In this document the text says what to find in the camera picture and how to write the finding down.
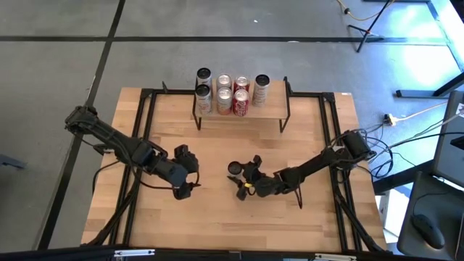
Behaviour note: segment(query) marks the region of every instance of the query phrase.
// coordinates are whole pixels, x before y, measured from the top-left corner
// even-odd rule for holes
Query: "mouse pad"
[[[415,206],[415,214],[426,215],[443,233],[445,244],[442,249],[429,246],[411,223],[413,206],[417,198],[425,196]],[[454,260],[459,237],[461,217],[464,213],[464,193],[431,175],[419,174],[414,182],[405,219],[398,238],[398,250],[416,257]]]

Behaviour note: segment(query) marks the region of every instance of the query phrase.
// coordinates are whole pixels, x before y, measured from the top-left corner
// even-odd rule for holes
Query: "computer mouse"
[[[442,232],[428,217],[425,215],[413,215],[411,222],[430,247],[435,249],[442,249],[444,247]]]

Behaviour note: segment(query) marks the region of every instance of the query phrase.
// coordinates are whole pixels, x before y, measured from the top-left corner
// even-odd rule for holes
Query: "wooden table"
[[[117,103],[112,126],[128,136],[133,129],[140,92],[140,88],[123,88]],[[341,131],[357,128],[351,95],[337,93],[335,97]],[[199,159],[202,186],[182,201],[175,200],[170,191],[142,186],[130,245],[340,252],[328,168],[307,177],[301,185],[302,210],[294,194],[266,198],[248,196],[241,202],[235,196],[236,185],[226,178],[229,162],[248,162],[255,154],[262,158],[261,171],[268,174],[299,165],[319,154],[324,147],[324,135],[317,99],[290,98],[291,118],[284,133],[279,133],[276,121],[237,117],[204,119],[204,126],[198,131],[191,113],[192,102],[191,95],[158,95],[150,140],[171,156],[177,145],[188,144]],[[113,161],[114,155],[105,155],[102,165]],[[123,168],[122,164],[116,164],[99,174],[82,242],[92,240],[114,212]],[[193,181],[195,175],[188,178]],[[156,176],[143,175],[143,180],[153,185],[166,185]],[[358,218],[377,244],[386,248],[369,174],[355,169],[350,180]],[[345,226],[348,245],[354,249],[346,217]],[[122,232],[123,225],[118,234],[119,242]]]

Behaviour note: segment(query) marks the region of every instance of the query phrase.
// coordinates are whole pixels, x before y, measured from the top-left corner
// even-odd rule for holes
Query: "can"
[[[211,88],[206,84],[200,84],[195,88],[196,105],[202,114],[212,111]]]
[[[211,77],[211,71],[210,69],[208,68],[200,68],[197,72],[196,72],[196,81],[197,81],[197,86],[201,85],[201,84],[205,84],[207,85],[208,87],[212,87],[211,83],[212,83],[212,77]]]
[[[232,90],[222,87],[217,91],[217,113],[227,115],[232,110]]]
[[[238,90],[233,95],[232,108],[235,115],[243,117],[248,112],[249,95],[246,90]]]
[[[219,89],[224,88],[224,87],[232,90],[231,77],[226,74],[219,75],[219,77],[217,77],[217,80],[216,80],[216,90],[219,91]]]
[[[258,75],[254,79],[253,101],[256,107],[263,107],[268,96],[269,77],[267,75]]]
[[[239,76],[233,82],[233,93],[235,94],[238,90],[249,91],[249,80],[245,76]]]

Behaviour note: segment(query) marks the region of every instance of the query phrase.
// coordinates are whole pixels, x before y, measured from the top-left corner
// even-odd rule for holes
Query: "black floor stripe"
[[[113,23],[111,24],[111,28],[109,29],[108,38],[114,38],[117,30],[117,26],[119,25],[119,21],[121,19],[121,15],[123,14],[125,5],[125,0],[120,0],[119,4],[117,5],[115,18],[113,19]],[[88,92],[88,97],[86,101],[87,106],[94,105],[96,92],[99,90],[100,82],[102,81],[102,76],[104,72],[104,68],[107,65],[107,60],[109,56],[109,51],[111,49],[112,41],[107,41],[104,45],[103,52],[101,53],[99,65],[96,68],[94,81],[92,83],[92,87]]]
[[[113,23],[108,33],[108,37],[110,38],[114,37],[116,34],[117,26],[119,24],[121,14],[123,13],[124,4],[125,0],[120,0],[119,4],[117,5],[115,18],[113,19]],[[99,65],[95,72],[94,82],[92,83],[91,90],[88,93],[86,105],[91,106],[94,103],[96,92],[98,90],[100,81],[102,79],[104,67],[108,59],[109,50],[111,49],[111,44],[111,41],[107,41],[104,45]],[[66,161],[63,163],[62,172],[60,174],[61,178],[59,179],[59,185],[54,195],[53,202],[51,203],[50,211],[47,213],[48,215],[46,217],[46,222],[43,226],[42,234],[38,242],[39,250],[49,248],[50,241],[53,236],[53,231],[55,229],[55,225],[57,224],[57,220],[59,217],[59,212],[61,210],[62,203],[65,200],[66,190],[69,186],[71,175],[73,174],[73,168],[78,158],[80,143],[81,140],[79,138],[74,137],[72,139],[68,157]]]
[[[2,41],[24,42],[102,42],[108,41],[106,36],[0,36]]]
[[[0,42],[299,42],[299,43],[359,43],[361,37],[292,37],[292,36],[0,36]],[[368,43],[447,45],[443,38],[370,37]]]

